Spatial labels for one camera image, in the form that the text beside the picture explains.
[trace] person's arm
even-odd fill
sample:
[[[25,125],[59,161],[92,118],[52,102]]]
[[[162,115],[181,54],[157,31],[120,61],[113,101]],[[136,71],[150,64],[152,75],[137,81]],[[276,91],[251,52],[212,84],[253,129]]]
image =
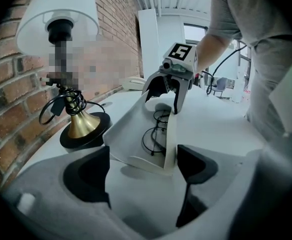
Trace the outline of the person's arm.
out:
[[[210,12],[208,32],[197,46],[198,73],[216,62],[232,39],[242,38],[227,0],[211,0]]]
[[[211,66],[224,53],[231,39],[207,34],[197,45],[197,73]]]

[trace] brick wall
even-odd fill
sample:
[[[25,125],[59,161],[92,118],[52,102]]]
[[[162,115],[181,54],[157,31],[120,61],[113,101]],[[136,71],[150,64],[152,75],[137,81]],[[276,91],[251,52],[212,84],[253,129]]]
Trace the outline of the brick wall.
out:
[[[14,179],[28,159],[60,128],[69,122],[63,112],[48,125],[40,125],[41,108],[56,89],[39,82],[44,60],[18,52],[14,35],[31,0],[15,0],[0,23],[0,189]],[[96,0],[101,34],[125,46],[137,67],[130,76],[142,75],[141,49],[135,0]],[[85,91],[87,100],[100,101],[120,87],[101,85],[99,90]]]

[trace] black lamp base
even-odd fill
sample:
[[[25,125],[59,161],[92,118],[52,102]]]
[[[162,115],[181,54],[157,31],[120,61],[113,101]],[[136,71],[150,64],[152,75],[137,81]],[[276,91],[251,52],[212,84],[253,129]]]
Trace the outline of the black lamp base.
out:
[[[110,116],[103,112],[94,112],[90,113],[90,115],[99,117],[100,123],[97,128],[88,135],[81,138],[70,138],[68,136],[70,124],[62,131],[59,141],[67,152],[70,153],[78,150],[99,147],[104,144],[102,136],[112,125]]]

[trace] white table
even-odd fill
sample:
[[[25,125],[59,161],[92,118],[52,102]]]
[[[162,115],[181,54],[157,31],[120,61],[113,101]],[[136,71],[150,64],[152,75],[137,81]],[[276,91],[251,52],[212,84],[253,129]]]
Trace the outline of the white table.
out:
[[[105,110],[114,124],[140,96],[141,91],[122,91],[101,103],[112,103]],[[173,93],[162,95],[166,103],[172,103],[173,99]],[[94,106],[88,112],[99,110]],[[32,156],[22,171],[38,161],[66,153],[59,143],[63,129]],[[178,115],[177,143],[245,156],[251,150],[262,148],[265,140],[230,104],[213,95],[207,96],[204,90],[193,86]],[[113,211],[145,237],[158,237],[176,229],[174,225],[185,193],[185,182],[178,169],[168,177],[111,160],[106,191]]]

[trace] brass lamp base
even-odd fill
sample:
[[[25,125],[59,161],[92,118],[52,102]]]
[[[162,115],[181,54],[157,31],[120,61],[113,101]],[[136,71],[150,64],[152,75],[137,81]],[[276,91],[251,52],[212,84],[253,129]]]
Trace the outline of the brass lamp base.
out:
[[[110,116],[103,112],[81,111],[71,116],[71,123],[62,131],[59,141],[73,152],[103,145],[103,134],[111,127]]]

